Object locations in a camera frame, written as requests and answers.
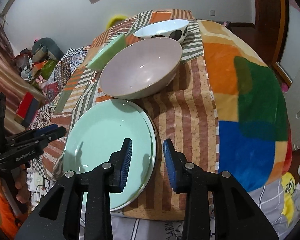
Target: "striped curtain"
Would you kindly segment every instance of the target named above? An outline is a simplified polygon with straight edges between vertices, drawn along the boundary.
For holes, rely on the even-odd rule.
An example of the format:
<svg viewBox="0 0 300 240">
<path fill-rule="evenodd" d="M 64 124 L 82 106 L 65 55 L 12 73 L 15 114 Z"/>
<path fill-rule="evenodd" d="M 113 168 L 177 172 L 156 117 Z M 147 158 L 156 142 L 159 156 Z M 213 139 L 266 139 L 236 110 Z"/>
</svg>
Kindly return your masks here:
<svg viewBox="0 0 300 240">
<path fill-rule="evenodd" d="M 0 23 L 0 92 L 6 95 L 5 128 L 12 134 L 24 130 L 23 126 L 15 122 L 14 116 L 20 101 L 28 91 L 38 100 L 43 99 L 38 90 L 19 76 L 10 42 Z"/>
</svg>

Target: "striped tablecloth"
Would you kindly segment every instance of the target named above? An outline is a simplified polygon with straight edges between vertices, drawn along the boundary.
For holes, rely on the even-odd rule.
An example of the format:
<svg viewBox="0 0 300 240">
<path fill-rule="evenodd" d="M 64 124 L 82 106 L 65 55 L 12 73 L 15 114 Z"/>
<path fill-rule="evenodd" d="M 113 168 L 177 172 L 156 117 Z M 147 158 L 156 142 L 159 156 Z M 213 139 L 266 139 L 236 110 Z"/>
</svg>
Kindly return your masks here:
<svg viewBox="0 0 300 240">
<path fill-rule="evenodd" d="M 135 100 L 153 120 L 158 130 L 157 160 L 152 178 L 140 196 L 123 213 L 130 217 L 153 220 L 183 220 L 185 195 L 172 192 L 164 165 L 162 143 L 171 138 L 177 151 L 206 171 L 218 172 L 219 134 L 216 105 L 210 89 L 203 57 L 199 25 L 190 11 L 146 11 L 111 27 L 98 36 L 87 53 L 92 58 L 98 47 L 116 35 L 125 33 L 127 43 L 139 39 L 133 33 L 151 23 L 169 19 L 190 21 L 188 36 L 182 43 L 183 54 L 175 79 L 158 94 Z M 77 120 L 92 106 L 110 99 L 99 88 L 100 73 L 79 66 L 61 94 L 48 107 L 50 123 L 66 127 L 68 133 Z M 66 137 L 45 148 L 43 165 L 49 176 L 63 174 L 62 153 Z"/>
</svg>

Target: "black polka dot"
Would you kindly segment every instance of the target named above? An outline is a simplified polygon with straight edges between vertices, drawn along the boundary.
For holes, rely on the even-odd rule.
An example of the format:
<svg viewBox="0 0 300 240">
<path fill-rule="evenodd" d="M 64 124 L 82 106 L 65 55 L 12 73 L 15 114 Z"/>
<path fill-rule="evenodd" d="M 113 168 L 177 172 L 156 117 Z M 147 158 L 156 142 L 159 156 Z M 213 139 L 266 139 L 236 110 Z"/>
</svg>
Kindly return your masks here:
<svg viewBox="0 0 300 240">
<path fill-rule="evenodd" d="M 184 37 L 186 36 L 187 29 L 188 29 L 188 26 L 185 28 L 185 31 L 183 32 L 183 36 L 184 36 Z"/>
<path fill-rule="evenodd" d="M 163 35 L 155 35 L 155 36 L 152 36 L 152 38 L 156 38 L 156 37 L 164 37 Z"/>
<path fill-rule="evenodd" d="M 178 40 L 180 40 L 181 35 L 182 35 L 182 31 L 181 30 L 176 30 L 176 31 L 174 31 L 170 34 L 169 38 L 172 38 L 172 39 L 178 41 Z"/>
</svg>

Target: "black device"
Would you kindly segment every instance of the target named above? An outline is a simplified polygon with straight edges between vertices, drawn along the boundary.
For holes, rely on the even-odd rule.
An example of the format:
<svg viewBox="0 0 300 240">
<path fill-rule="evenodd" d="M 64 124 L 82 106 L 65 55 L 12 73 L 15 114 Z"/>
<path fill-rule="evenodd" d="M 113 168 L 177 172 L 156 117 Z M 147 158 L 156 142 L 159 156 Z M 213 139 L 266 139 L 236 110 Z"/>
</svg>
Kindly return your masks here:
<svg viewBox="0 0 300 240">
<path fill-rule="evenodd" d="M 278 239 L 260 208 L 229 172 L 203 171 L 176 152 L 170 139 L 163 147 L 172 188 L 177 194 L 187 194 L 182 240 L 210 239 L 208 191 L 214 197 L 216 239 Z M 131 157 L 131 153 L 131 140 L 125 139 L 121 151 L 93 171 L 67 171 L 30 214 L 15 239 L 78 239 L 83 192 L 87 191 L 85 240 L 112 240 L 109 192 L 122 192 L 122 165 L 125 155 Z M 129 166 L 124 166 L 127 176 Z"/>
<path fill-rule="evenodd" d="M 202 170 L 175 151 L 171 139 L 164 141 L 163 153 L 173 191 L 187 194 L 182 240 L 210 239 L 208 191 L 213 193 L 216 239 L 279 239 L 266 216 L 228 171 L 215 174 Z"/>
<path fill-rule="evenodd" d="M 56 124 L 37 130 L 28 130 L 17 135 L 5 137 L 6 97 L 0 93 L 0 178 L 5 187 L 5 196 L 15 215 L 28 211 L 26 204 L 17 201 L 18 190 L 15 187 L 15 178 L 20 173 L 20 165 L 27 163 L 43 154 L 43 149 L 48 143 L 66 135 L 64 127 Z"/>
<path fill-rule="evenodd" d="M 37 205 L 19 229 L 15 240 L 79 239 L 83 192 L 87 191 L 85 240 L 113 239 L 109 193 L 126 186 L 132 141 L 125 138 L 121 150 L 92 171 L 67 171 Z"/>
</svg>

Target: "white bowl with black dots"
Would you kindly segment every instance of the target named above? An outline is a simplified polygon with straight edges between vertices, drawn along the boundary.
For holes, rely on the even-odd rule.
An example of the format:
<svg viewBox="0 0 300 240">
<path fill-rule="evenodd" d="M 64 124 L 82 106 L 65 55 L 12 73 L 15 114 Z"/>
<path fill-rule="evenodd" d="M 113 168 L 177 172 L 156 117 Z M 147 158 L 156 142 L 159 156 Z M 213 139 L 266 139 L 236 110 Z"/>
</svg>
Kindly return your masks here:
<svg viewBox="0 0 300 240">
<path fill-rule="evenodd" d="M 142 39 L 149 39 L 155 37 L 167 37 L 181 43 L 188 35 L 187 20 L 168 20 L 150 24 L 137 30 L 134 36 Z"/>
</svg>

